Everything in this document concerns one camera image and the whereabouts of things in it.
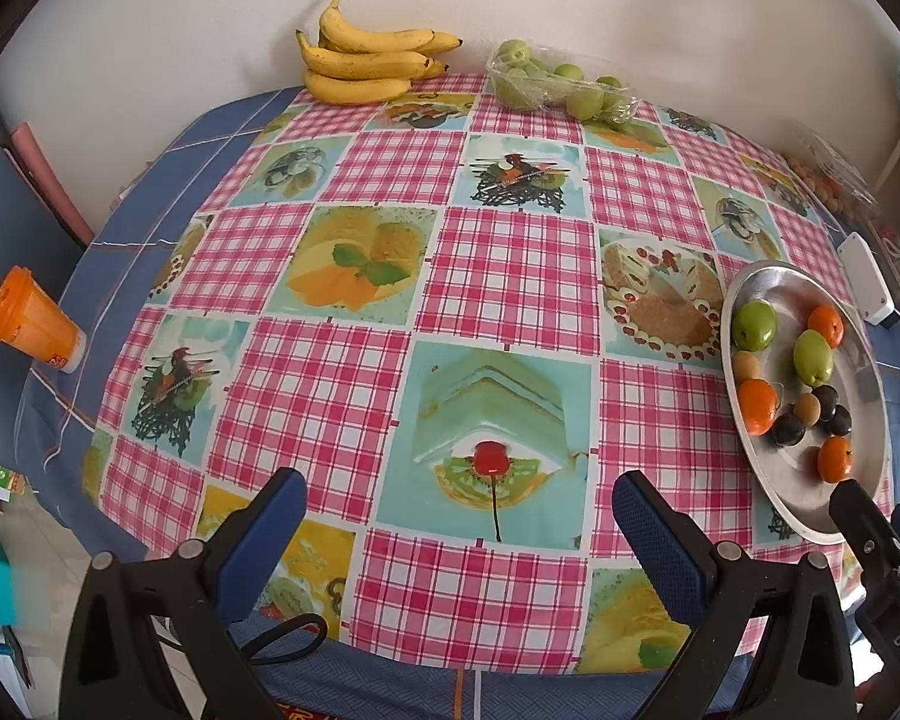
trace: metal plate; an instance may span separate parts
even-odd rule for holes
[[[770,502],[794,531],[813,543],[840,543],[844,537],[826,510],[835,485],[824,483],[816,471],[817,448],[828,433],[820,427],[807,428],[798,445],[778,447],[769,435],[749,436],[744,428],[730,367],[730,319],[737,308],[756,299],[766,300],[776,312],[776,338],[769,348],[756,354],[761,376],[783,386],[784,405],[778,413],[809,389],[794,371],[793,349],[797,336],[806,329],[810,312],[818,305],[828,304],[840,313],[844,341],[833,350],[833,375],[828,384],[836,389],[839,402],[847,407],[853,420],[849,436],[853,448],[850,475],[871,498],[876,497],[889,453],[883,388],[874,356],[864,343],[864,330],[854,324],[840,301],[800,269],[769,260],[754,263],[740,271],[727,290],[720,322],[721,355],[730,408],[746,459]]]

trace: orange plastic cup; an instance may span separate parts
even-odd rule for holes
[[[87,336],[70,321],[26,268],[13,266],[0,285],[0,343],[72,373]]]

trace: bag of grapes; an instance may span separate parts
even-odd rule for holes
[[[581,122],[613,125],[629,122],[640,103],[610,62],[524,40],[496,47],[487,74],[497,103],[514,111],[560,107]]]

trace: bunch of bananas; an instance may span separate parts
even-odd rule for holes
[[[322,103],[362,105],[404,95],[410,81],[435,79],[447,65],[436,53],[456,49],[463,40],[432,29],[367,32],[341,15],[340,0],[331,0],[320,14],[320,39],[311,46],[296,30],[303,64],[303,82]]]

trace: tiled floor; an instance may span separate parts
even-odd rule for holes
[[[31,716],[52,717],[59,700],[67,634],[90,556],[29,490],[14,495],[0,515],[0,542],[13,569],[14,630],[34,676],[26,702]],[[190,714],[200,717],[203,691],[187,659],[169,648],[164,652]]]

